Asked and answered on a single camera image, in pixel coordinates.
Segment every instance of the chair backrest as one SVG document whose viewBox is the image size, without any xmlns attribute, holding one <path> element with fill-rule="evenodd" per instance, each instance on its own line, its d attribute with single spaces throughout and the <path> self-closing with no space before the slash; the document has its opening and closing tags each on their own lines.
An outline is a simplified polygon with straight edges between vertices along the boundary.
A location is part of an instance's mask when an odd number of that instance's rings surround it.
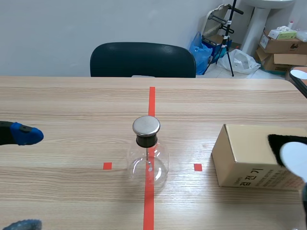
<svg viewBox="0 0 307 230">
<path fill-rule="evenodd" d="M 178 46 L 115 42 L 98 46 L 91 56 L 92 77 L 195 78 L 193 55 Z"/>
</svg>

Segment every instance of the glass bottle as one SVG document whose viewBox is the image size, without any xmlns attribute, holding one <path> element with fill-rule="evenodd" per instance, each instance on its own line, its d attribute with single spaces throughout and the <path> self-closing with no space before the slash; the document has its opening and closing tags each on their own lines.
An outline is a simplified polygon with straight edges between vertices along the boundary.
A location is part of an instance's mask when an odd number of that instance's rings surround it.
<svg viewBox="0 0 307 230">
<path fill-rule="evenodd" d="M 166 146 L 157 138 L 160 122 L 153 116 L 142 116 L 133 122 L 136 141 L 127 154 L 127 168 L 130 178 L 142 184 L 160 184 L 165 181 L 169 169 L 169 155 Z"/>
</svg>

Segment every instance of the white plastic bag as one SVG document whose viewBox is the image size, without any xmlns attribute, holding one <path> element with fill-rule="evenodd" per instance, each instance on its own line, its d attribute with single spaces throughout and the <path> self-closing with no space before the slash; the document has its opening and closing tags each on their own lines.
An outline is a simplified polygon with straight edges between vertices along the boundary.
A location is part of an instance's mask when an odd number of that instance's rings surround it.
<svg viewBox="0 0 307 230">
<path fill-rule="evenodd" d="M 307 42 L 307 30 L 297 31 L 296 38 L 302 42 Z"/>
<path fill-rule="evenodd" d="M 260 64 L 258 64 L 254 58 L 242 52 L 239 49 L 235 49 L 229 53 L 231 66 L 234 72 L 239 73 L 253 73 L 257 69 L 260 68 Z M 230 70 L 230 65 L 228 61 L 228 56 L 224 55 L 223 58 L 219 59 L 217 62 L 219 67 Z"/>
</svg>

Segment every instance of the silver lid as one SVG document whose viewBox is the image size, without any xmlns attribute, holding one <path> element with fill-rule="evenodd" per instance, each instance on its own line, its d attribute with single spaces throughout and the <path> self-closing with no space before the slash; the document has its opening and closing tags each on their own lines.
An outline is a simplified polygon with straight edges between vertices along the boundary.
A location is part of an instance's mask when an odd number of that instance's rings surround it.
<svg viewBox="0 0 307 230">
<path fill-rule="evenodd" d="M 154 116 L 141 116 L 133 122 L 132 129 L 138 136 L 151 137 L 160 130 L 160 121 Z"/>
</svg>

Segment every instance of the blue plastic bag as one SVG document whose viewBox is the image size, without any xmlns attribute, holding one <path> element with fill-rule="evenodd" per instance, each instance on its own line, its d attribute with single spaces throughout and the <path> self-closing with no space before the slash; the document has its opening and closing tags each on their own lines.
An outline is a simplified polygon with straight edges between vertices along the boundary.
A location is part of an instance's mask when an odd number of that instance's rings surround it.
<svg viewBox="0 0 307 230">
<path fill-rule="evenodd" d="M 202 75 L 208 66 L 208 59 L 212 53 L 212 49 L 209 49 L 201 43 L 200 32 L 197 32 L 189 50 L 196 61 L 196 74 Z"/>
</svg>

